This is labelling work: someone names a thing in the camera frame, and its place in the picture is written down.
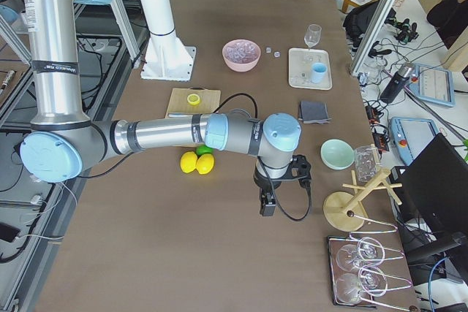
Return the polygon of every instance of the black bottle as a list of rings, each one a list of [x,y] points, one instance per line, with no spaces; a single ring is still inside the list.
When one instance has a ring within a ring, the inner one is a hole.
[[[385,104],[391,104],[395,100],[396,96],[403,89],[404,85],[411,78],[412,73],[415,70],[415,65],[410,62],[405,63],[397,73],[392,77],[390,82],[385,87],[382,94],[380,94],[380,100]]]

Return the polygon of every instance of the robotic arm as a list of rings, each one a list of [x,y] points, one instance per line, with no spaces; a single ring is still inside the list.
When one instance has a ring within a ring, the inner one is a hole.
[[[240,114],[206,114],[140,122],[91,122],[81,107],[73,1],[25,0],[37,91],[33,132],[20,147],[29,172],[55,183],[117,155],[205,143],[218,150],[257,157],[254,180],[261,190],[260,212],[264,216],[273,215],[274,189],[283,180],[299,179],[310,192],[310,164],[303,156],[293,156],[301,127],[284,113],[265,121]]]

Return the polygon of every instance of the white tray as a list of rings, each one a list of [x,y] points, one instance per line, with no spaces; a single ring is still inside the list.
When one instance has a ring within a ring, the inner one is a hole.
[[[311,65],[321,62],[327,65],[327,74],[320,83],[312,83],[309,79]],[[331,89],[331,72],[328,53],[324,50],[300,49],[292,47],[289,52],[289,83],[293,88]]]

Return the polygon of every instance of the blue cup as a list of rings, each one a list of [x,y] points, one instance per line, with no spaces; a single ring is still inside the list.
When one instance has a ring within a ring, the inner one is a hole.
[[[310,81],[314,84],[318,84],[323,81],[324,76],[327,74],[327,65],[321,62],[312,64],[310,70]]]

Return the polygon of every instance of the mint green bowl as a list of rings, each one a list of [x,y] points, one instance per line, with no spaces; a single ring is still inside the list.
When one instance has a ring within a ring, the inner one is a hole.
[[[322,144],[320,157],[332,170],[344,170],[354,162],[354,151],[343,140],[330,139]]]

